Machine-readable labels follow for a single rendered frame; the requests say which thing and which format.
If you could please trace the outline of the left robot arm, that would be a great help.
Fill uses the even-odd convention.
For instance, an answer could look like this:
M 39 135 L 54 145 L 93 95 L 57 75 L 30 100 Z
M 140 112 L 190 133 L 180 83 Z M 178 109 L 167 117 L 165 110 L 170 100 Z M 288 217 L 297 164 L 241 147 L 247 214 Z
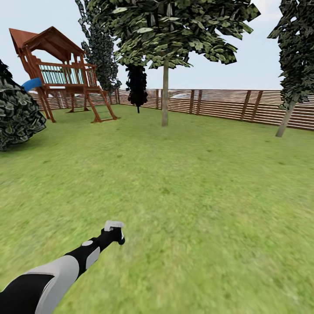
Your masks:
M 123 226 L 123 222 L 106 221 L 98 238 L 13 279 L 0 292 L 0 314 L 52 314 L 70 286 L 97 261 L 100 252 L 113 241 L 122 240 Z

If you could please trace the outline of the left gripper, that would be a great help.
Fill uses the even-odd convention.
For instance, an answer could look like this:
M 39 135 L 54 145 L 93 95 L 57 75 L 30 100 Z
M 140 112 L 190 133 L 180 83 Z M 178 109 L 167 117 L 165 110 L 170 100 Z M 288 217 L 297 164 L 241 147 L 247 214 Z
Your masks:
M 115 242 L 119 242 L 122 240 L 122 231 L 120 228 L 114 228 L 112 231 L 104 231 L 104 229 L 102 229 L 102 234 L 101 236 L 106 237 L 107 239 L 107 245 L 110 245 L 113 241 Z

